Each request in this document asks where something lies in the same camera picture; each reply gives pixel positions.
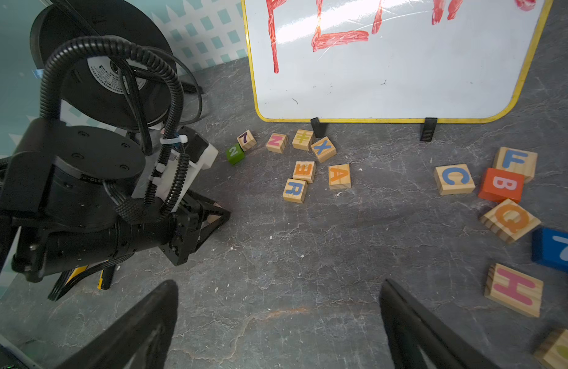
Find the cable tie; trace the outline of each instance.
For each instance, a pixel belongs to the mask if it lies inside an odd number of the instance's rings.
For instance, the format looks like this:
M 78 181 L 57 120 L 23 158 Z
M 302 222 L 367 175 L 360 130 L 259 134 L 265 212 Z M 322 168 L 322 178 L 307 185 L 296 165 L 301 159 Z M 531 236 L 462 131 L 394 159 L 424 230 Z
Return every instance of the cable tie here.
M 187 144 L 188 136 L 187 135 L 179 135 L 176 138 L 162 138 L 161 144 L 162 145 L 172 145 L 172 144 Z

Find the blue block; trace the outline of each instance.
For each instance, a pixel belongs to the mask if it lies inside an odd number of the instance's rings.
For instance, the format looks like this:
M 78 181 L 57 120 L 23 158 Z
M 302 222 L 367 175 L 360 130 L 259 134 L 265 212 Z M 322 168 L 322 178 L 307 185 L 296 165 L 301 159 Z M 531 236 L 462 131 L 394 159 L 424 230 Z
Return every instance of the blue block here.
M 532 261 L 568 273 L 568 233 L 540 228 L 532 234 Z

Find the number block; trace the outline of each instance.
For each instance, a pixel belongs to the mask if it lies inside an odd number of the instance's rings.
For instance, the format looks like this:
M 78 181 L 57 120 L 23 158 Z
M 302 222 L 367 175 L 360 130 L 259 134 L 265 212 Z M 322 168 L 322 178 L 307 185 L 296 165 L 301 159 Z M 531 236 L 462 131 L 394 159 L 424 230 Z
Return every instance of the number block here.
M 501 264 L 489 269 L 485 297 L 530 318 L 540 317 L 544 283 Z
M 306 187 L 306 181 L 288 178 L 286 188 L 284 188 L 284 200 L 299 204 L 304 203 Z
M 239 142 L 239 145 L 241 145 L 241 149 L 243 149 L 243 151 L 247 151 L 257 144 L 257 141 L 255 141 L 255 138 L 251 135 L 251 131 L 249 129 L 237 137 L 236 140 Z
M 540 228 L 532 234 L 532 261 L 568 273 L 568 233 Z
M 534 179 L 538 154 L 510 148 L 500 148 L 493 161 L 493 168 L 524 175 L 524 183 Z
M 518 240 L 541 223 L 540 219 L 510 199 L 494 207 L 479 220 L 508 244 Z
M 315 180 L 316 165 L 314 161 L 297 161 L 292 178 L 312 183 Z
M 227 150 L 227 160 L 232 165 L 235 165 L 243 159 L 245 159 L 245 153 L 239 144 L 236 144 Z
M 284 153 L 284 149 L 288 144 L 288 136 L 273 133 L 270 139 L 265 144 L 265 147 L 272 152 Z
M 294 136 L 294 140 L 292 140 L 292 146 L 294 146 L 295 149 L 309 151 L 310 145 L 313 144 L 314 140 L 315 133 L 313 131 L 299 129 Z
M 522 200 L 525 177 L 522 174 L 489 168 L 480 183 L 479 197 L 500 203 L 509 198 L 519 203 Z
M 352 178 L 349 173 L 349 164 L 332 165 L 329 167 L 329 188 L 352 188 Z
M 319 163 L 323 163 L 325 160 L 337 154 L 337 149 L 335 149 L 335 146 L 333 146 L 333 143 L 328 137 L 321 138 L 316 143 L 310 145 L 310 148 L 317 156 Z
M 470 194 L 475 190 L 475 183 L 466 164 L 437 166 L 433 176 L 441 196 Z
M 568 330 L 551 332 L 534 352 L 534 357 L 548 369 L 568 369 Z

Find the patterned wall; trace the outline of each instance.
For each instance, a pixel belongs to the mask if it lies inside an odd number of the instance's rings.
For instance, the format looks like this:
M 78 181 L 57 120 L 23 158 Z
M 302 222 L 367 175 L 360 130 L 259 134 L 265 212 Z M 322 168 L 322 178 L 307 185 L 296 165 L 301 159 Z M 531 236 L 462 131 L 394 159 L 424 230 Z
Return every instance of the patterned wall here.
M 128 0 L 148 15 L 190 69 L 247 56 L 240 0 Z
M 29 52 L 29 30 L 45 0 L 0 0 L 0 158 L 11 155 L 38 115 L 40 80 Z M 167 38 L 173 53 L 191 70 L 247 56 L 240 0 L 128 0 L 148 15 Z M 82 114 L 63 101 L 69 125 L 114 128 Z M 0 298 L 13 281 L 10 253 L 0 277 Z

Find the green block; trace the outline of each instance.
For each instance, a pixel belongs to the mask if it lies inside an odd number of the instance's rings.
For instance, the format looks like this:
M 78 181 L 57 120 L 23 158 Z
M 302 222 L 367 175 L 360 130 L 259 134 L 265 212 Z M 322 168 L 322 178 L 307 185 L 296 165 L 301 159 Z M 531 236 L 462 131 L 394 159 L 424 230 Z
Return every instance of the green block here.
M 243 152 L 243 149 L 241 149 L 241 145 L 236 144 L 227 150 L 227 160 L 232 165 L 235 165 L 243 159 L 245 159 L 245 153 Z

